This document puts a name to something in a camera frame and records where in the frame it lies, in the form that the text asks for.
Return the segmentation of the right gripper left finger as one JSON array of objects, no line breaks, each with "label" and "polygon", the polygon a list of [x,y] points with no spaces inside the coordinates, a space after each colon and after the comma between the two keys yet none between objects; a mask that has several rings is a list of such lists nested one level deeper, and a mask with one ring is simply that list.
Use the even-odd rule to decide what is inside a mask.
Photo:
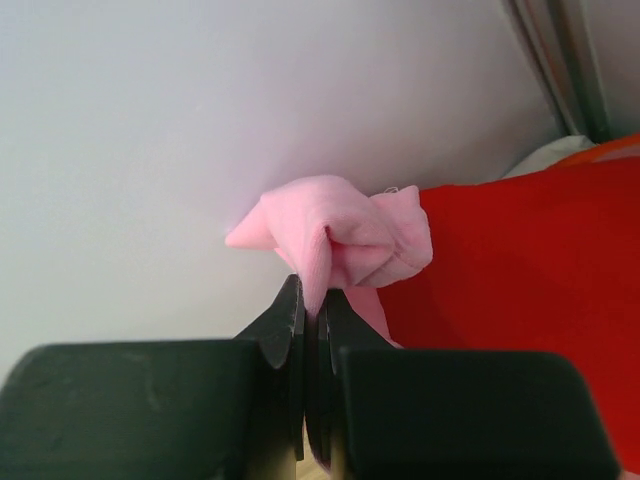
[{"label": "right gripper left finger", "polygon": [[1,389],[5,479],[292,479],[304,456],[296,276],[231,339],[51,344]]}]

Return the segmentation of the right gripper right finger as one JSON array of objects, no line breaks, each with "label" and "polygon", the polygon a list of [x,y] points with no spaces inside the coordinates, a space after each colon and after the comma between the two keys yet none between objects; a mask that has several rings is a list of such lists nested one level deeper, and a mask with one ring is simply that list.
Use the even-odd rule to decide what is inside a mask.
[{"label": "right gripper right finger", "polygon": [[546,352],[399,349],[330,291],[307,324],[306,427],[336,479],[616,479],[591,393]]}]

